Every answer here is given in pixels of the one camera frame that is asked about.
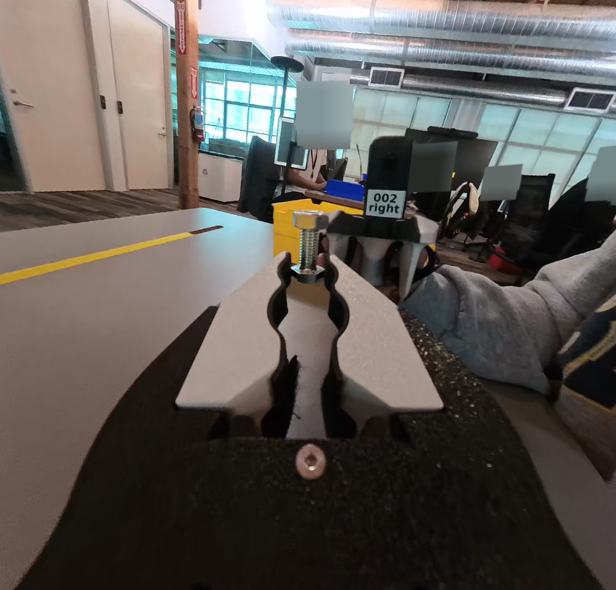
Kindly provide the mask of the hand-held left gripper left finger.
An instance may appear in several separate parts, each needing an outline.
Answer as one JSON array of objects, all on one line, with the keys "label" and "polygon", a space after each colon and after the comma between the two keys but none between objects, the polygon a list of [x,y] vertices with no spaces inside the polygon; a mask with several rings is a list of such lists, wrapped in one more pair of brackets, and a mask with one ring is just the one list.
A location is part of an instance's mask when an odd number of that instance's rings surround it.
[{"label": "hand-held left gripper left finger", "polygon": [[225,298],[176,397],[182,410],[250,419],[263,437],[286,437],[299,362],[280,332],[291,256],[282,252]]}]

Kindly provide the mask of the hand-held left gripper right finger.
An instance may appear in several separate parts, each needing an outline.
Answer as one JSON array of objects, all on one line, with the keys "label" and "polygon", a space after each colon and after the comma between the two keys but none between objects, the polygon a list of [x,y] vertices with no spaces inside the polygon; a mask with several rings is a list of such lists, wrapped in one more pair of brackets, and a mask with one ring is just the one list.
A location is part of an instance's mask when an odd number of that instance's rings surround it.
[{"label": "hand-held left gripper right finger", "polygon": [[443,400],[397,307],[327,255],[328,318],[336,328],[322,414],[327,437],[356,437],[373,419],[393,433],[401,416],[443,412]]}]

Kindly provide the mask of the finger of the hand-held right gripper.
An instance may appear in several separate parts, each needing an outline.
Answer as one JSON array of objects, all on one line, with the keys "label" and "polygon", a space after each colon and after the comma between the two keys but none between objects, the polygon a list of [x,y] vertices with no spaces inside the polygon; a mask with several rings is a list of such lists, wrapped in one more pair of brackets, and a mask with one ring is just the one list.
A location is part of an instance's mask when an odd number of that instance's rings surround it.
[{"label": "finger of the hand-held right gripper", "polygon": [[414,216],[404,219],[404,299],[417,281],[435,270],[438,231],[439,225],[428,218]]},{"label": "finger of the hand-held right gripper", "polygon": [[388,251],[388,240],[360,237],[362,258],[359,273],[371,286],[381,286],[384,276],[384,258]]}]

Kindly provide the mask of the silver hex bolt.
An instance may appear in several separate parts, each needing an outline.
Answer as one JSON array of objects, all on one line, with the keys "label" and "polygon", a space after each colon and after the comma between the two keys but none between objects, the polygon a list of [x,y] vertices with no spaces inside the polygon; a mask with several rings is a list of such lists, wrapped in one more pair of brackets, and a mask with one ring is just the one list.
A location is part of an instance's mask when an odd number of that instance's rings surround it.
[{"label": "silver hex bolt", "polygon": [[300,273],[316,273],[319,254],[320,232],[327,229],[329,218],[318,210],[297,210],[293,214],[293,224],[299,230]]}]

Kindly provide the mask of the person's right forearm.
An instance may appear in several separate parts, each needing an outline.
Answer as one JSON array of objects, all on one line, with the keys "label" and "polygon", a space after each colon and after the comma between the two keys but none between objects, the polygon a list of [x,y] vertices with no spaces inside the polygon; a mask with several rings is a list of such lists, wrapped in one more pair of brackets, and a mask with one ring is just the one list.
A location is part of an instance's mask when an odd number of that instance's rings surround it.
[{"label": "person's right forearm", "polygon": [[557,351],[615,293],[615,233],[591,251],[545,265],[524,286],[498,286],[441,265],[413,284],[400,307],[476,376],[550,390]]}]

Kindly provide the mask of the person's right hand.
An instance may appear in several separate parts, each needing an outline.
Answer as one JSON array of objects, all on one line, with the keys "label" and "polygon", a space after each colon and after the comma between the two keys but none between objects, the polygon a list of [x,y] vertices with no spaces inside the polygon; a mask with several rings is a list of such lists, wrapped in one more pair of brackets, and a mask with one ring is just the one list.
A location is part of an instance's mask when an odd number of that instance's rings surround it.
[{"label": "person's right hand", "polygon": [[[409,293],[401,294],[399,288],[399,269],[397,266],[397,257],[398,252],[392,253],[392,256],[389,259],[390,269],[388,274],[384,278],[383,284],[377,287],[377,289],[386,296],[389,301],[394,302],[395,304],[399,304],[403,299],[409,295]],[[425,247],[419,256],[419,260],[413,275],[413,283],[417,283],[423,278],[430,275],[434,269],[437,262],[437,256],[433,246]]]}]

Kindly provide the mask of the black and tan bag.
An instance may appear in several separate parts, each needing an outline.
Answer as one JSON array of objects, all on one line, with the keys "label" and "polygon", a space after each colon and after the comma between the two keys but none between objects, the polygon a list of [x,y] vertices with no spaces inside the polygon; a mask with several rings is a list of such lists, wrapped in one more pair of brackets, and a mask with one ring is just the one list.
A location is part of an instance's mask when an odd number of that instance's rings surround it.
[{"label": "black and tan bag", "polygon": [[469,221],[473,221],[479,205],[479,192],[472,182],[465,182],[458,186],[445,208],[437,241],[456,237]]}]

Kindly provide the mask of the blue storage bin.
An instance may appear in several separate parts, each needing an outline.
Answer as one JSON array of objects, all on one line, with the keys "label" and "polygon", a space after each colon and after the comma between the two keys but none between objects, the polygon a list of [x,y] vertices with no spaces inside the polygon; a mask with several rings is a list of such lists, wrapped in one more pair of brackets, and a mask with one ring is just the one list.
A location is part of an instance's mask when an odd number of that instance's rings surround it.
[{"label": "blue storage bin", "polygon": [[365,198],[365,186],[357,182],[332,179],[328,180],[325,193],[335,198],[360,202]]}]

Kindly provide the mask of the red bag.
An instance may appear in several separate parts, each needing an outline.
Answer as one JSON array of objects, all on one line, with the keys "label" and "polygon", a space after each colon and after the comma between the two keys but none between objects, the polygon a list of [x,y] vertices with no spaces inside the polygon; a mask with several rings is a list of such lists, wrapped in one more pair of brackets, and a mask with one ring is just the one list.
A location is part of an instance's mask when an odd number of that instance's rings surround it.
[{"label": "red bag", "polygon": [[522,268],[515,263],[510,262],[510,259],[508,260],[506,258],[504,250],[500,247],[494,248],[493,252],[489,256],[488,264],[493,270],[509,276],[519,276],[522,274]]}]

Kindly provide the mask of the large black screen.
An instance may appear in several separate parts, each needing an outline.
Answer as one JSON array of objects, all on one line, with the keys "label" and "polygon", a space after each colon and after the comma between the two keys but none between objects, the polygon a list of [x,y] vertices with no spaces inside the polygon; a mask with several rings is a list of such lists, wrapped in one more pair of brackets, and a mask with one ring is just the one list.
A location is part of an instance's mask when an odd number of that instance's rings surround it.
[{"label": "large black screen", "polygon": [[409,191],[427,217],[442,216],[451,191],[466,182],[478,187],[497,142],[476,132],[430,126],[406,129],[413,142]]}]

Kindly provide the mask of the white air vent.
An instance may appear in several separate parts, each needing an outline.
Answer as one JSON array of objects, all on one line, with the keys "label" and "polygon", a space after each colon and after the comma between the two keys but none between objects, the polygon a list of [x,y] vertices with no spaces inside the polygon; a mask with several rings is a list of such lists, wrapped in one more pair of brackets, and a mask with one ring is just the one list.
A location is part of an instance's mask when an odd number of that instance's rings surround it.
[{"label": "white air vent", "polygon": [[615,105],[615,91],[575,87],[568,95],[563,109],[606,115]]},{"label": "white air vent", "polygon": [[367,87],[399,91],[405,78],[404,68],[371,67]]}]

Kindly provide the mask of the yellow plastic bin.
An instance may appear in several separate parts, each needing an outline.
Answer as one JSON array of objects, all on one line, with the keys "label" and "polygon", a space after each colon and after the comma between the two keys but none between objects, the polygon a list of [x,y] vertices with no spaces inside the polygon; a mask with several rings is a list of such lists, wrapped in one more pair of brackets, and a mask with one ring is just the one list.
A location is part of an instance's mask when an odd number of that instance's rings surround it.
[{"label": "yellow plastic bin", "polygon": [[[358,210],[338,208],[335,206],[315,206],[311,200],[287,201],[273,207],[274,258],[257,274],[250,278],[238,292],[244,300],[254,299],[255,305],[264,308],[267,318],[274,322],[274,327],[287,314],[286,291],[292,279],[292,264],[299,263],[299,230],[293,226],[293,214],[297,210],[318,210],[328,218],[339,212],[336,222],[343,217],[352,218]],[[365,298],[377,297],[378,293],[356,272],[341,262],[334,254],[332,261],[326,262],[324,276],[328,289],[333,289],[336,298],[355,305]]]}]

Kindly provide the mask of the black office chair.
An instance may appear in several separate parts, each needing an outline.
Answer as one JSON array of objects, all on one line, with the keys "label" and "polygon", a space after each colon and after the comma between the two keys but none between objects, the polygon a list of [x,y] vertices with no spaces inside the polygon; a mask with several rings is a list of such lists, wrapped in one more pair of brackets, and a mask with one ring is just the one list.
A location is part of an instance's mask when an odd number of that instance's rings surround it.
[{"label": "black office chair", "polygon": [[555,174],[523,175],[517,196],[510,202],[506,221],[498,235],[504,260],[526,275],[539,270],[535,244],[548,220]]}]

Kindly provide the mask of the monitor on stand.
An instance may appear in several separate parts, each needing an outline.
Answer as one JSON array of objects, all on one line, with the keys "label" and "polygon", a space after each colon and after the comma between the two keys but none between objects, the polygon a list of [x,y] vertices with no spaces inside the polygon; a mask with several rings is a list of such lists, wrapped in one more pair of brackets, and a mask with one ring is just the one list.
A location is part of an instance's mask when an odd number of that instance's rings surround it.
[{"label": "monitor on stand", "polygon": [[309,160],[310,150],[299,145],[295,120],[290,117],[279,117],[277,139],[275,143],[274,164],[305,170]]}]

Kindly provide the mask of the dark jacket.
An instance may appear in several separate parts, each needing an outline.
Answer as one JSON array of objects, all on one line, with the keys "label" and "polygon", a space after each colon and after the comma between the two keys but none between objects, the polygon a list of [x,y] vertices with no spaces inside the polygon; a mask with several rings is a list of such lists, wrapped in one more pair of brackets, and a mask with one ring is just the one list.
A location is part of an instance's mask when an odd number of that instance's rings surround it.
[{"label": "dark jacket", "polygon": [[242,165],[240,198],[236,209],[249,214],[256,220],[273,224],[273,202],[280,202],[275,196],[276,189],[282,187],[280,167],[274,163],[275,145],[253,136],[248,154]]}]

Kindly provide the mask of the black floor lamp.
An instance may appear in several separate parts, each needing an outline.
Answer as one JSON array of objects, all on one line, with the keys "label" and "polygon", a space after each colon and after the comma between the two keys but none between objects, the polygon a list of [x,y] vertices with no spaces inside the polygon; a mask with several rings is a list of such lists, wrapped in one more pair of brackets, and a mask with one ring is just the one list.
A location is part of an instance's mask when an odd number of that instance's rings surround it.
[{"label": "black floor lamp", "polygon": [[276,69],[283,71],[283,85],[282,85],[282,93],[281,93],[281,103],[280,103],[280,115],[284,115],[285,106],[286,106],[286,98],[287,98],[287,88],[288,88],[288,80],[289,74],[300,74],[304,70],[304,64],[295,60],[289,56],[272,56],[270,58],[270,63]]}]

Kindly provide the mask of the yellow tape strip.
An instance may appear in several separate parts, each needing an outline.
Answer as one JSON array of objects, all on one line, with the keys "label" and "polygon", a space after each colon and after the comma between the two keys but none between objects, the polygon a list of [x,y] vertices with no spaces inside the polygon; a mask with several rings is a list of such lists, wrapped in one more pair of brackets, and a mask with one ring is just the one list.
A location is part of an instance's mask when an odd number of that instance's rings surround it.
[{"label": "yellow tape strip", "polygon": [[45,275],[46,273],[53,273],[57,271],[71,269],[73,267],[77,267],[77,266],[84,265],[84,264],[103,261],[107,258],[130,254],[132,252],[149,249],[151,247],[162,246],[167,243],[173,243],[175,241],[188,239],[192,237],[193,235],[196,235],[196,232],[178,233],[176,235],[169,235],[163,238],[134,243],[134,244],[130,244],[127,246],[108,249],[105,251],[94,252],[94,253],[87,254],[87,255],[71,257],[68,259],[63,259],[61,261],[55,261],[55,262],[45,263],[41,265],[36,265],[36,266],[29,267],[26,269],[10,271],[10,272],[1,274],[1,285],[3,286],[3,285],[10,284],[10,283],[14,283],[16,281],[38,277],[40,275]]}]

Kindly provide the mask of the white recycling cabinet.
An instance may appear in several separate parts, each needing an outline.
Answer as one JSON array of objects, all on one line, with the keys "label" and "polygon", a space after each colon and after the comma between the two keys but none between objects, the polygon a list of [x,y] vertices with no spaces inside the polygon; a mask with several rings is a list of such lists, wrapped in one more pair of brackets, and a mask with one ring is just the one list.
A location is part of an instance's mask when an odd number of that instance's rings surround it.
[{"label": "white recycling cabinet", "polygon": [[237,202],[242,184],[242,159],[213,153],[198,154],[198,193],[200,198]]}]

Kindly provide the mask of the white door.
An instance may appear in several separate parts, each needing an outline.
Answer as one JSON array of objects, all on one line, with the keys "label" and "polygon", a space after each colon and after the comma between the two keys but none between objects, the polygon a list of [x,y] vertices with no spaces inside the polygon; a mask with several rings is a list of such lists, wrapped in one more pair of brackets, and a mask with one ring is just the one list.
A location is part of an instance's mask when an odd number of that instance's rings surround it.
[{"label": "white door", "polygon": [[170,185],[170,27],[131,0],[107,0],[127,190]]},{"label": "white door", "polygon": [[1,0],[2,80],[28,188],[105,188],[80,0]]}]

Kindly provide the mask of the silver ventilation duct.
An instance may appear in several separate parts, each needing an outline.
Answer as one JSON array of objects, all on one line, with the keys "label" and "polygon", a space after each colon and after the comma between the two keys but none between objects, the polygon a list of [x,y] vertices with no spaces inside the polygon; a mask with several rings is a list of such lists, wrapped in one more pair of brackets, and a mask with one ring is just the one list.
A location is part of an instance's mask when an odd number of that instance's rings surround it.
[{"label": "silver ventilation duct", "polygon": [[291,29],[419,35],[428,32],[608,40],[615,9],[449,0],[266,0]]},{"label": "silver ventilation duct", "polygon": [[397,92],[563,108],[572,91],[485,81],[406,75]]},{"label": "silver ventilation duct", "polygon": [[615,52],[314,30],[291,30],[287,47],[295,54],[361,62],[615,77]]}]

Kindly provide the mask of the wooden post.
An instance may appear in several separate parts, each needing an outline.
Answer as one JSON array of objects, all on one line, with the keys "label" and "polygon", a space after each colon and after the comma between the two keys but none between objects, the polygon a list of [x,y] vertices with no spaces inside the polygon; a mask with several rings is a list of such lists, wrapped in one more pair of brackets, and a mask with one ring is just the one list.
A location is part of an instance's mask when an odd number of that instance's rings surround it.
[{"label": "wooden post", "polygon": [[190,95],[190,68],[194,66],[198,69],[198,0],[185,1],[187,6],[187,53],[179,55],[175,52],[179,189],[181,208],[194,209],[199,207],[198,142],[193,139],[190,111],[193,106],[197,106],[198,100],[194,100]]}]

